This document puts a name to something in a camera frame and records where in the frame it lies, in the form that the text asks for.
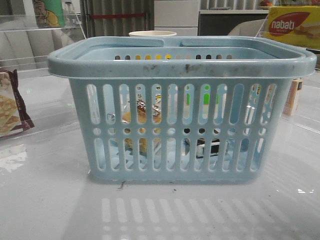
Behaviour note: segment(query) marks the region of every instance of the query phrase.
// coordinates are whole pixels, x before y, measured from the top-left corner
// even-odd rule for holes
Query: food wrapper
[[[138,118],[138,122],[139,123],[145,123],[147,116],[146,116],[146,103],[142,100],[138,100],[136,102],[136,106],[137,106],[137,118]],[[153,121],[155,123],[160,123],[161,122],[161,110],[157,105],[153,105],[152,106],[152,115],[153,115]],[[130,123],[131,122],[131,112],[126,112],[125,114],[123,114],[122,116],[122,121],[124,123]],[[141,134],[143,134],[146,130],[144,128],[141,129]],[[125,139],[125,145],[132,149],[133,148],[133,140],[131,138],[126,138]],[[160,145],[161,140],[160,138],[155,138],[154,139],[154,148],[158,148],[158,146]],[[139,151],[141,153],[146,153],[148,149],[148,143],[147,143],[147,139],[146,138],[140,138],[139,140]]]
[[[295,114],[298,108],[298,100],[299,100],[300,92],[302,90],[302,86],[303,86],[302,78],[292,80],[289,94],[283,108],[284,115],[292,116]]]
[[[320,49],[320,6],[274,6],[269,9],[265,38]]]
[[[18,91],[17,71],[0,71],[0,138],[33,128]]]

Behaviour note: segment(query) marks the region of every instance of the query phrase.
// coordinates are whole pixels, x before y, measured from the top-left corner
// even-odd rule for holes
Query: wafer box
[[[285,44],[320,49],[320,6],[274,6],[264,37]]]

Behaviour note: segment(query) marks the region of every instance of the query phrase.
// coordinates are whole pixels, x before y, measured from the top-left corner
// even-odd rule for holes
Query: paper cup
[[[131,37],[171,37],[176,36],[177,33],[174,31],[132,31],[129,32],[129,36]]]

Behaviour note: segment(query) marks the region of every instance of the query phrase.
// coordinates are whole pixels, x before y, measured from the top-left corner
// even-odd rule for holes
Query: light blue basket
[[[316,57],[253,37],[94,37],[48,64],[69,78],[96,177],[243,182],[261,171],[291,80]]]

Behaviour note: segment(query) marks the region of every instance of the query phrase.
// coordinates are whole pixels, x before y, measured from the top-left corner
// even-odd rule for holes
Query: white table
[[[22,79],[36,127],[0,140],[0,239],[320,239],[319,76],[305,81],[295,116],[280,120],[256,181],[123,187],[88,175],[68,80]]]

